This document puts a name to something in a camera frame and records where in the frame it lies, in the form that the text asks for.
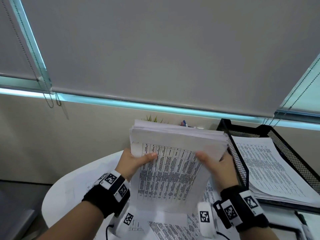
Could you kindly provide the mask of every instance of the black cable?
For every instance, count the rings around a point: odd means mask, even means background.
[[[108,225],[107,227],[106,227],[106,240],[108,240],[108,227],[114,227],[114,225]]]
[[[225,237],[227,240],[230,240],[225,234],[222,234],[221,232],[217,232],[217,234]]]

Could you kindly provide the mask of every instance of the person's left hand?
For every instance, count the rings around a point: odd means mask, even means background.
[[[132,176],[136,173],[139,167],[157,158],[157,153],[149,153],[142,157],[134,157],[131,154],[131,150],[126,148],[120,157],[117,167],[115,170],[121,173],[127,181],[130,181]]]

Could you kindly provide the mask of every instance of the gray floor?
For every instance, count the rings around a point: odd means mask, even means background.
[[[0,191],[5,193],[8,198],[19,203],[24,208],[33,209],[38,213],[22,239],[36,239],[47,230],[46,223],[41,215],[41,205],[50,187],[50,185],[0,181]]]

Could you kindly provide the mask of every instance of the wristband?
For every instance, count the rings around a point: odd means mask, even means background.
[[[222,223],[229,229],[234,226],[238,232],[252,227],[266,228],[269,221],[250,190],[236,185],[222,190],[222,201],[213,204]]]
[[[119,215],[130,197],[129,182],[113,170],[103,174],[93,185],[82,201],[97,206],[104,218],[112,213]]]

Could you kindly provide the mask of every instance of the black mesh tray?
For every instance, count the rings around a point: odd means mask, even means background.
[[[292,149],[291,146],[269,125],[260,125],[251,128],[240,125],[232,125],[228,119],[221,119],[217,131],[224,131],[227,137],[229,150],[234,158],[234,164],[239,180],[243,186],[249,189],[249,170],[238,151],[231,135],[240,137],[270,137],[282,158],[318,193],[320,194],[319,175]],[[258,199],[265,205],[272,205],[282,208],[289,208],[301,212],[320,214],[320,208],[299,204],[285,203],[273,200]]]

